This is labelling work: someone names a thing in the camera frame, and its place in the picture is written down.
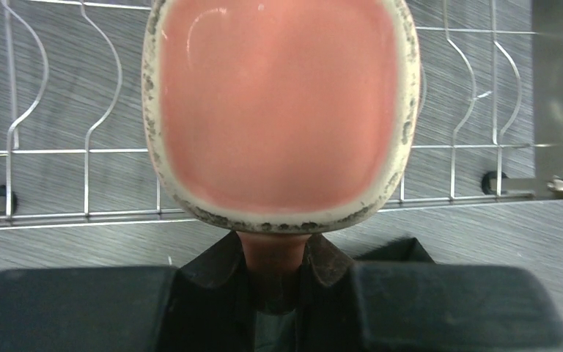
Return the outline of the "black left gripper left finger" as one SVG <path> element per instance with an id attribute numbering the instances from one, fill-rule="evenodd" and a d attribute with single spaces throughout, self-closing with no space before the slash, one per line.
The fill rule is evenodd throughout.
<path id="1" fill-rule="evenodd" d="M 234 233 L 182 268 L 0 271 L 0 351 L 252 350 Z"/>

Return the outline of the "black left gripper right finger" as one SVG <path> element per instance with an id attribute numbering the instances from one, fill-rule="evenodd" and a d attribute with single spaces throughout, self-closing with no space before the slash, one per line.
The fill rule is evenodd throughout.
<path id="1" fill-rule="evenodd" d="M 360 261 L 306 245 L 300 351 L 563 351 L 563 320 L 531 272 Z"/>

